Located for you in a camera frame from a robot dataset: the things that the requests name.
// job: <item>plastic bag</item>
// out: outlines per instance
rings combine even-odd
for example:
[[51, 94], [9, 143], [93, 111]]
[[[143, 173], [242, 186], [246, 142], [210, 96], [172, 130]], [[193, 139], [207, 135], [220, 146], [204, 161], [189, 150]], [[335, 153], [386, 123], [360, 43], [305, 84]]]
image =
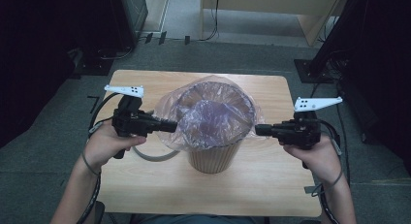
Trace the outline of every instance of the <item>plastic bag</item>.
[[177, 121], [175, 133], [156, 132], [174, 150], [198, 151], [224, 147], [255, 135], [264, 122], [255, 102], [231, 80], [210, 76], [164, 96], [154, 115]]

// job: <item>wrist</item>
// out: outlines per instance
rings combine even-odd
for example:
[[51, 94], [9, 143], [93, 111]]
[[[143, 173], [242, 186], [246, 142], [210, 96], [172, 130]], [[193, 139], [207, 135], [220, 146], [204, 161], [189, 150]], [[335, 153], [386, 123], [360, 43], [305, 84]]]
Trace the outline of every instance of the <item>wrist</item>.
[[328, 186], [335, 183], [338, 178], [341, 177], [341, 174], [343, 174], [343, 171], [341, 166], [338, 164], [330, 166], [325, 172], [320, 173], [318, 178], [321, 183]]
[[320, 179], [321, 183], [323, 184], [325, 189], [331, 189], [333, 187], [335, 187], [336, 185], [338, 185], [340, 183], [340, 181], [344, 180], [345, 176], [344, 173], [342, 171], [342, 169], [339, 171], [338, 174], [336, 174], [336, 176], [333, 177], [332, 180], [330, 179]]
[[99, 176], [101, 173], [101, 166], [96, 164], [89, 164], [87, 158], [84, 155], [84, 151], [81, 153], [82, 163], [86, 166], [87, 170], [94, 176]]

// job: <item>hand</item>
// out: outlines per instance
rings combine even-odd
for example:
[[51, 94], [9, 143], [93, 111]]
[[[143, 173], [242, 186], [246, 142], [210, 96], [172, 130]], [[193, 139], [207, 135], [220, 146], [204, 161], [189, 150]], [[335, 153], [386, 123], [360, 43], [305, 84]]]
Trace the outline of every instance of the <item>hand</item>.
[[285, 151], [300, 159], [323, 183], [331, 184], [341, 172], [341, 165], [330, 137], [321, 136], [320, 142], [309, 150], [296, 145], [284, 145]]
[[127, 151], [134, 145], [145, 143], [146, 138], [141, 136], [118, 137], [111, 125], [111, 120], [104, 121], [100, 128], [91, 136], [85, 146], [84, 155], [88, 164], [100, 172], [100, 168], [121, 149]]

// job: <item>floor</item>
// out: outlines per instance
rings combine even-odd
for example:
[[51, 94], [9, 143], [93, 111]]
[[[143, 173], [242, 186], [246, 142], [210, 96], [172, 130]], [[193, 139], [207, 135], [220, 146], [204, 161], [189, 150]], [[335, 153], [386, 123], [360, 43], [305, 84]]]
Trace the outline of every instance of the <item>floor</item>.
[[[160, 37], [167, 31], [166, 38], [191, 40], [200, 39], [200, 0], [146, 0], [149, 10], [144, 34], [153, 33]], [[252, 13], [218, 10], [218, 32], [210, 39], [213, 42], [274, 45], [283, 47], [309, 48], [296, 15]], [[211, 36], [214, 29], [215, 10], [204, 11], [203, 39]], [[329, 20], [321, 38], [325, 39], [334, 23]], [[320, 48], [318, 41], [313, 47]]]

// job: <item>cable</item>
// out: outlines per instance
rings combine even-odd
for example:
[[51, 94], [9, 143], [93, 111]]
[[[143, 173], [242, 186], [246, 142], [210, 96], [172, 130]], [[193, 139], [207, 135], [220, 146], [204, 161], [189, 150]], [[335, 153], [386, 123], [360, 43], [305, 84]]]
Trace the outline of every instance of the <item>cable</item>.
[[322, 119], [318, 119], [318, 120], [320, 121], [321, 124], [325, 125], [326, 128], [329, 130], [330, 137], [331, 137], [332, 139], [335, 139], [335, 136], [336, 136], [336, 131], [335, 131], [335, 129], [334, 129], [329, 123], [327, 123], [326, 121], [324, 121], [324, 120], [322, 120]]
[[110, 213], [110, 212], [109, 212], [109, 218], [111, 219], [111, 222], [113, 224], [117, 224], [117, 221], [115, 220], [114, 215], [112, 215], [112, 213]]
[[93, 195], [91, 196], [90, 202], [88, 202], [88, 205], [85, 208], [84, 213], [82, 214], [81, 218], [77, 222], [78, 224], [84, 223], [85, 219], [87, 219], [88, 215], [93, 209], [94, 204], [96, 203], [96, 200], [97, 200], [97, 196], [99, 195], [99, 192], [100, 192], [100, 184], [101, 184], [101, 173], [99, 173], [99, 175], [97, 176], [97, 182], [96, 182], [96, 186], [94, 187]]
[[322, 183], [319, 183], [319, 184], [314, 188], [314, 190], [311, 192], [311, 197], [321, 196], [321, 195], [325, 194], [328, 190], [331, 190], [331, 189], [339, 182], [339, 180], [342, 178], [342, 174], [343, 174], [343, 172], [342, 172], [342, 169], [341, 169], [341, 172], [339, 173], [338, 178], [330, 185], [330, 187], [329, 187], [327, 190], [324, 190], [323, 184], [322, 184]]
[[121, 58], [126, 57], [128, 54], [130, 54], [131, 51], [133, 51], [133, 48], [130, 48], [130, 49], [128, 50], [128, 52], [126, 52], [124, 55], [116, 56], [116, 57], [100, 57], [100, 59], [103, 59], [103, 60], [121, 59]]
[[212, 9], [211, 9], [211, 15], [212, 15], [212, 18], [214, 19], [214, 29], [212, 30], [209, 37], [207, 37], [206, 39], [200, 39], [199, 41], [201, 41], [201, 42], [208, 41], [208, 40], [212, 39], [215, 36], [215, 34], [217, 34], [218, 37], [220, 36], [220, 33], [218, 32], [218, 17], [217, 17], [219, 2], [220, 2], [220, 0], [217, 0], [216, 4], [215, 4], [215, 16], [214, 16], [214, 14], [212, 12]]
[[324, 192], [324, 186], [321, 186], [320, 203], [321, 203], [321, 207], [323, 207], [324, 211], [326, 212], [326, 215], [329, 218], [330, 222], [332, 224], [338, 224], [339, 222], [333, 216], [332, 211], [330, 210], [329, 205], [327, 204], [327, 198], [326, 198], [326, 193]]
[[315, 93], [315, 91], [317, 91], [317, 88], [318, 88], [318, 86], [320, 86], [321, 83], [327, 82], [327, 81], [330, 81], [330, 80], [336, 80], [336, 79], [335, 79], [335, 78], [332, 78], [332, 77], [324, 77], [322, 80], [318, 80], [318, 81], [314, 84], [314, 86], [313, 86], [313, 88], [312, 88], [312, 91], [311, 91], [311, 95], [310, 95], [309, 97], [310, 97], [310, 98], [314, 97], [314, 93]]
[[87, 160], [85, 159], [84, 151], [81, 153], [82, 161], [84, 161], [85, 166], [87, 166], [88, 170], [95, 176], [99, 176], [101, 172], [96, 173], [94, 170], [91, 168], [91, 166], [88, 164]]
[[[112, 97], [114, 97], [114, 96], [116, 96], [116, 95], [118, 95], [118, 93], [115, 93], [115, 92], [114, 92], [114, 93], [110, 94], [106, 99], [104, 99], [104, 100], [102, 101], [102, 103], [100, 103], [100, 105], [97, 107], [96, 111], [93, 113], [93, 116], [91, 116], [90, 124], [88, 125], [88, 129], [89, 129], [89, 130], [94, 127], [94, 122], [96, 121], [97, 115], [99, 114], [101, 108], [106, 104], [106, 102], [107, 102], [109, 99], [111, 99]], [[111, 119], [111, 117], [109, 117], [109, 118], [107, 118], [107, 119], [104, 119], [104, 120], [100, 120], [100, 121], [98, 121], [96, 124], [98, 124], [98, 123], [100, 123], [100, 122], [103, 122], [103, 121], [105, 121], [105, 120], [108, 120], [108, 119]]]
[[339, 105], [336, 105], [336, 111], [338, 113], [339, 122], [341, 124], [342, 129], [342, 137], [344, 139], [344, 153], [345, 153], [345, 167], [347, 169], [347, 181], [348, 185], [351, 186], [351, 171], [350, 171], [350, 161], [348, 157], [348, 143], [347, 143], [347, 134], [345, 132], [344, 122], [342, 121], [341, 113], [339, 111]]
[[179, 151], [172, 151], [171, 153], [168, 153], [166, 155], [162, 155], [162, 156], [148, 156], [146, 154], [141, 153], [139, 150], [137, 150], [137, 148], [135, 146], [133, 146], [133, 150], [143, 159], [150, 161], [150, 162], [163, 162], [163, 161], [167, 161], [173, 157], [175, 157], [176, 155], [178, 155]]

